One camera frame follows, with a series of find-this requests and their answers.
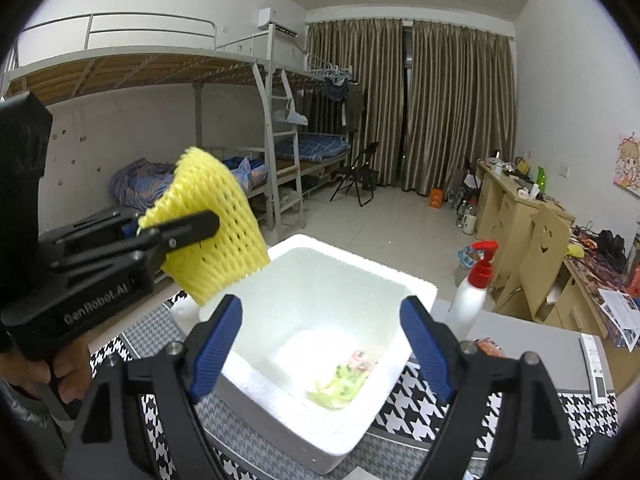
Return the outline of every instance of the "blue gripper pad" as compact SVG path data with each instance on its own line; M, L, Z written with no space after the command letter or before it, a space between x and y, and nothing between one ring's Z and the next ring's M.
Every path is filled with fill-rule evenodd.
M187 340L184 386L194 404L210 394L242 325L242 302L227 294L211 318L198 323Z
M400 325L418 359L421 377L439 400L451 402L457 391L452 367L456 366L458 340L449 327L433 320L415 296L402 300Z

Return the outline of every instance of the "green bottle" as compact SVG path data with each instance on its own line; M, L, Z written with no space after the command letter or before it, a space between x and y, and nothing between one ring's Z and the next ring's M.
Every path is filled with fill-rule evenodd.
M538 184L540 192L544 193L546 187L546 174L545 168L542 168L541 166L538 166L538 178L536 179L536 184Z

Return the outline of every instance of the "ladder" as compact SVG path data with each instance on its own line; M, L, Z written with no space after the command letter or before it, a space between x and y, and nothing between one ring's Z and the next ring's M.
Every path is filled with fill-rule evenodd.
M282 240L282 213L295 206L298 207L298 224L301 228L305 227L305 213L304 213L304 200L302 197L302 175L300 173L300 149L298 146L298 126L296 124L287 123L287 128L290 130L282 132L273 131L273 101L286 101L287 108L290 112L296 113L296 101L291 91L289 79L287 78L287 72L284 69L280 70L280 79L284 88L286 96L274 96L273 95L273 75L274 71L271 69L271 56L268 54L268 63L266 66L266 78L262 79L262 73L257 63L252 65L254 72L255 83L260 92L260 98L262 101L262 108L264 111L264 147L265 158L268 168L268 180L266 185L266 198L267 198L267 226L271 230L273 229L273 220L275 217L275 229L278 236L278 241ZM293 165L287 166L282 170L278 170L276 165L275 155L275 139L283 139L286 137L292 137L293 140ZM289 203L282 205L280 202L280 193L278 188L286 183L296 181L296 193L295 199Z

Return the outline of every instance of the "upper bunk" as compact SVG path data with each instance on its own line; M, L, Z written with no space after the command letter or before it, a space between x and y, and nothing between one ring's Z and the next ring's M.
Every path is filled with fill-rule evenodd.
M210 30L193 31L180 28L158 27L108 27L95 28L97 17L151 16L173 18L210 26ZM86 18L84 48L74 52L47 57L20 65L18 43L6 61L2 73L0 95L11 96L20 92L33 92L44 105L52 105L69 99L119 88L153 86L159 84L202 83L254 85L253 65L257 64L264 76L271 64L274 70L287 71L289 83L295 90L317 88L324 81L324 62L308 56L294 42L294 48L304 55L303 69L277 63L273 60L273 38L270 31L263 31L216 46L217 28L213 22L176 14L154 12L99 12L79 14L26 28L28 32L67 20ZM114 32L170 32L210 38L212 48L161 45L122 45L90 48L89 41L96 34ZM279 78L274 78L274 86Z

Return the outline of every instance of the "screw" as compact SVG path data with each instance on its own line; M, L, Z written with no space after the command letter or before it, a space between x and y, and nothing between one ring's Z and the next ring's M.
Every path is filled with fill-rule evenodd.
M169 355L180 355L184 350L184 345L180 341L171 341L164 347L164 351Z
M535 366L540 364L540 356L535 352L524 352L524 362L528 365Z
M473 355L478 351L478 347L473 341L461 341L460 350L462 350L462 353L465 355Z
M102 361L108 367L114 367L120 361L120 356L118 354L109 354Z

